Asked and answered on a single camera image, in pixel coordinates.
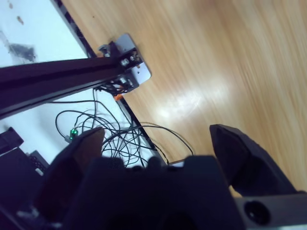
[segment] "metal bracket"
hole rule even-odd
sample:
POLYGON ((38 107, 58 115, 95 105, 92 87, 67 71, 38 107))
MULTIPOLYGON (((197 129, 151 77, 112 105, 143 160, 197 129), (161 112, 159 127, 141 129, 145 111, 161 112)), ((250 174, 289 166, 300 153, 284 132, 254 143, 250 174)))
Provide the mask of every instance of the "metal bracket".
MULTIPOLYGON (((129 69, 131 70, 131 73, 136 79, 137 83, 140 85, 147 81, 151 77, 151 72, 149 71, 143 57, 141 56, 130 35, 123 34, 117 41, 114 42, 114 44, 119 52, 118 55, 122 57, 120 60, 121 65, 124 67, 129 66, 129 69)), ((111 45, 112 43, 99 47, 99 50, 105 57, 113 56, 112 48, 109 47, 111 45)))

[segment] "bolt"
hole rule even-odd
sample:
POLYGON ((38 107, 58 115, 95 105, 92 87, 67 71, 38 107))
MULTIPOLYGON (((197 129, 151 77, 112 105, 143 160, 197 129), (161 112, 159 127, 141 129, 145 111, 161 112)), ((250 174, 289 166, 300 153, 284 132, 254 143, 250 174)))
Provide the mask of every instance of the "bolt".
POLYGON ((125 58, 124 60, 121 60, 120 63, 122 66, 127 66, 129 64, 129 61, 125 58))

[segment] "silver metal plate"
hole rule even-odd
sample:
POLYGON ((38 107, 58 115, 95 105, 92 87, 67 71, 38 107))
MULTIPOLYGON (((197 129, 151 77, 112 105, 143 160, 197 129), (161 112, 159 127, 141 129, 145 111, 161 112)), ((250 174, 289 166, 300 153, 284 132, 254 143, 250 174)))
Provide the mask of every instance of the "silver metal plate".
MULTIPOLYGON (((123 34, 122 36, 120 36, 119 39, 115 42, 115 44, 121 54, 124 54, 133 48, 136 48, 138 50, 129 34, 123 34)), ((138 84, 141 85, 143 82, 147 81, 152 74, 149 71, 139 50, 138 53, 143 63, 138 65, 137 67, 133 67, 131 71, 138 84)))

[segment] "wooden floor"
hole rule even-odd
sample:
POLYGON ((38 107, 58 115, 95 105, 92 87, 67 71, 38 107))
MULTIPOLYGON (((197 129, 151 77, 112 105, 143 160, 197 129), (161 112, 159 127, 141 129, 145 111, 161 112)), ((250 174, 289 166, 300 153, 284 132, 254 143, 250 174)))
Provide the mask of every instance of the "wooden floor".
MULTIPOLYGON (((209 125, 237 127, 307 190, 306 0, 63 0, 94 50, 123 33, 152 78, 125 96, 141 122, 213 154, 209 125)), ((170 161, 189 151, 146 129, 170 161)))

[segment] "green led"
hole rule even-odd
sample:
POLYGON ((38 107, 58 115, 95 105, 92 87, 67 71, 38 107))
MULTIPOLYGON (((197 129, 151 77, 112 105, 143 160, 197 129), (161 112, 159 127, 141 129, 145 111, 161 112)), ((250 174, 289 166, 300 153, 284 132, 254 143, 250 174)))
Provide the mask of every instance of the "green led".
POLYGON ((73 140, 75 137, 77 137, 78 136, 78 130, 77 129, 72 129, 71 130, 71 134, 70 134, 70 137, 69 137, 69 139, 70 140, 73 140))

